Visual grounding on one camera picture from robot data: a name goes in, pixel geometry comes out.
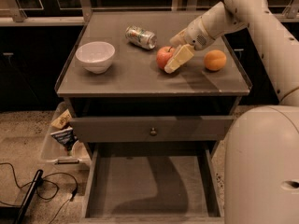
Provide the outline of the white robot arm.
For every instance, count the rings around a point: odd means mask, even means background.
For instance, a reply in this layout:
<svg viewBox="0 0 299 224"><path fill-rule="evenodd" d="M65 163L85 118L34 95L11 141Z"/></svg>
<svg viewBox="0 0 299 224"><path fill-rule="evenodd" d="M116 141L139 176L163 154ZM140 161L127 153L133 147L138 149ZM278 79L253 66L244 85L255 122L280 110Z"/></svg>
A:
<svg viewBox="0 0 299 224"><path fill-rule="evenodd" d="M252 108L227 138L224 224L299 224L299 41L267 0L222 0L173 36L168 73L219 36L246 27L278 98Z"/></svg>

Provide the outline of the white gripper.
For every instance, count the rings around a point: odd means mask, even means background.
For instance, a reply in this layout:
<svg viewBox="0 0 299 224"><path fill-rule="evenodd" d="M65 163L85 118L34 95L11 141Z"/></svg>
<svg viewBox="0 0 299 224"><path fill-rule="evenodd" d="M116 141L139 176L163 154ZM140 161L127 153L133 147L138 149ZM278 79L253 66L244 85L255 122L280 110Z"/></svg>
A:
<svg viewBox="0 0 299 224"><path fill-rule="evenodd" d="M174 73L194 56L194 50L203 50L214 41L215 39L207 32L203 17L196 18L186 27L186 30L181 30L170 39L171 46L177 48L164 67L164 71L167 74Z"/></svg>

